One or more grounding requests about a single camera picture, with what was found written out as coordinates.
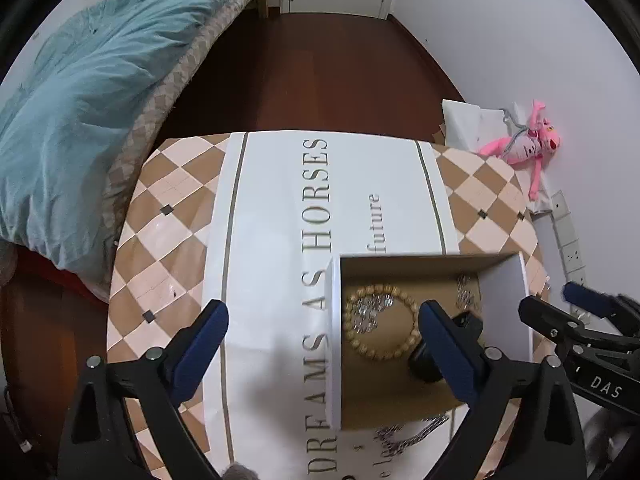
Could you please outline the pink panther plush toy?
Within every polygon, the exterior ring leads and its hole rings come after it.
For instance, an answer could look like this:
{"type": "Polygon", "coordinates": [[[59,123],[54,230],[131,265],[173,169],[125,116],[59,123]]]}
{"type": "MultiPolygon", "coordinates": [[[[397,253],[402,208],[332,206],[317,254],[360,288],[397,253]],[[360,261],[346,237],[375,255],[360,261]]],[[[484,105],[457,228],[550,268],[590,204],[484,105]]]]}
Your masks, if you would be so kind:
{"type": "Polygon", "coordinates": [[[518,166],[524,162],[532,162],[533,170],[530,173],[528,198],[533,202],[538,200],[540,179],[544,160],[552,156],[561,146],[561,137],[558,130],[548,118],[544,117],[546,104],[533,100],[532,112],[526,124],[520,124],[504,108],[503,121],[512,124],[516,131],[512,136],[503,136],[485,144],[477,152],[480,156],[495,156],[504,160],[510,166],[518,166]]]}

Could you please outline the black smart wristband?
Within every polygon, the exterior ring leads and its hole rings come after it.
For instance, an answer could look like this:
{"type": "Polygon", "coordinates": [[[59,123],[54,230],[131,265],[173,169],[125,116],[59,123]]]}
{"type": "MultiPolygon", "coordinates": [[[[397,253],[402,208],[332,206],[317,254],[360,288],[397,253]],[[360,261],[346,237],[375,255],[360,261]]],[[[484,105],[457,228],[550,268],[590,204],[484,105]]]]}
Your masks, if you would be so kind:
{"type": "MultiPolygon", "coordinates": [[[[463,328],[475,340],[480,338],[484,323],[472,311],[463,311],[451,319],[458,327],[463,328]]],[[[409,372],[413,378],[434,384],[442,380],[442,373],[435,363],[432,352],[426,342],[421,339],[414,348],[408,359],[409,372]]]]}

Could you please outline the white wall power strip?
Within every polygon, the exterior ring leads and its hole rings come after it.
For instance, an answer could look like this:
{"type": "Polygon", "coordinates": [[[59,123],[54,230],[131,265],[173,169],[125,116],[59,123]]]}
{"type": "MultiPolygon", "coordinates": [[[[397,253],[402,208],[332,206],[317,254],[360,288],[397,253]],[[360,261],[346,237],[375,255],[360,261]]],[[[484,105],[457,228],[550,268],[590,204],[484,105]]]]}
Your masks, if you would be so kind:
{"type": "Polygon", "coordinates": [[[586,265],[582,260],[579,237],[562,191],[551,196],[551,222],[565,278],[586,286],[586,265]]]}

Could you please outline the white cardboard box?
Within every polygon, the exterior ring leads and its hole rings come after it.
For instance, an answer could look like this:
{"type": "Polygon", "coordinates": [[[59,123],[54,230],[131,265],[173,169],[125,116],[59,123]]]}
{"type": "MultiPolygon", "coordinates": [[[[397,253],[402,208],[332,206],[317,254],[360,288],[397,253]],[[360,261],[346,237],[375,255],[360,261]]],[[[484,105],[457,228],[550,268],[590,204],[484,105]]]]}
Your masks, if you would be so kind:
{"type": "Polygon", "coordinates": [[[420,307],[437,302],[481,347],[529,362],[533,333],[518,317],[528,293],[518,252],[333,258],[326,283],[330,426],[401,425],[474,400],[474,392],[449,387],[450,378],[464,376],[464,359],[420,307]]]}

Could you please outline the light blue duvet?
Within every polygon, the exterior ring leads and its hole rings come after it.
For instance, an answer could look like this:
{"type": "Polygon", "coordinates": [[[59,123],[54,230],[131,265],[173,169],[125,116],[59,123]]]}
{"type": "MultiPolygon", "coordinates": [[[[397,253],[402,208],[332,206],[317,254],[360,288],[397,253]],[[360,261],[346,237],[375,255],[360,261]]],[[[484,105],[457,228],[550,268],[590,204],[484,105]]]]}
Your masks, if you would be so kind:
{"type": "Polygon", "coordinates": [[[38,53],[1,112],[1,237],[96,280],[107,174],[146,101],[227,0],[102,0],[38,53]]]}

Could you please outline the checkered printed tablecloth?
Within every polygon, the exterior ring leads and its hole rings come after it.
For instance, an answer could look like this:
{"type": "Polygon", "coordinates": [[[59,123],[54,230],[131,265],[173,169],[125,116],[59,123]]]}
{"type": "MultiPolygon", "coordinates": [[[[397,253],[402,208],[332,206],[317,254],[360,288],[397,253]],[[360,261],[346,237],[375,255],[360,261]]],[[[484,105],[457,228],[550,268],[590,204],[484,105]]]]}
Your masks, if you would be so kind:
{"type": "Polygon", "coordinates": [[[210,300],[230,326],[180,412],[218,469],[421,479],[464,409],[394,432],[326,421],[326,268],[345,254],[518,252],[547,274],[514,171],[426,142],[321,131],[168,140],[142,166],[108,304],[112,362],[163,347],[210,300]]]}

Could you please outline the bed with patterned mattress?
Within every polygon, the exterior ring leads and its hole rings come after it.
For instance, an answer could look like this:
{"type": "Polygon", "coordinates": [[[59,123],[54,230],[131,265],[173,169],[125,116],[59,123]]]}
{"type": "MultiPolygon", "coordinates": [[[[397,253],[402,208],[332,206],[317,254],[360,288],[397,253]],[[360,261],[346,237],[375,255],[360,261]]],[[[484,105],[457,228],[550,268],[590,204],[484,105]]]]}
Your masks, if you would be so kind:
{"type": "MultiPolygon", "coordinates": [[[[90,6],[94,6],[102,0],[96,0],[90,6]]],[[[118,154],[116,160],[106,178],[106,188],[104,193],[103,217],[105,223],[110,226],[115,233],[111,259],[104,274],[96,280],[88,280],[81,275],[58,268],[51,260],[43,255],[41,257],[47,259],[56,268],[70,272],[76,275],[82,284],[86,285],[96,296],[104,297],[108,285],[111,281],[111,274],[114,264],[115,252],[125,223],[128,204],[134,194],[137,178],[139,177],[141,166],[149,155],[152,145],[162,128],[163,122],[168,116],[171,107],[175,104],[193,78],[196,71],[200,68],[209,50],[213,47],[214,42],[229,27],[229,25],[238,17],[238,15],[253,0],[227,0],[216,12],[209,15],[205,24],[198,30],[190,46],[179,58],[178,63],[171,69],[168,75],[155,87],[141,113],[134,121],[134,126],[126,137],[124,146],[118,154]]],[[[2,108],[6,102],[13,96],[13,93],[21,87],[26,79],[35,59],[40,52],[42,46],[47,42],[48,38],[53,35],[64,23],[78,12],[88,8],[84,6],[72,12],[55,15],[54,27],[50,31],[38,50],[32,51],[28,55],[22,57],[24,67],[23,77],[20,82],[13,88],[6,89],[6,97],[1,104],[2,108]]],[[[17,268],[18,251],[20,249],[29,248],[23,245],[15,245],[2,240],[1,237],[1,278],[2,281],[11,281],[17,268]]]]}

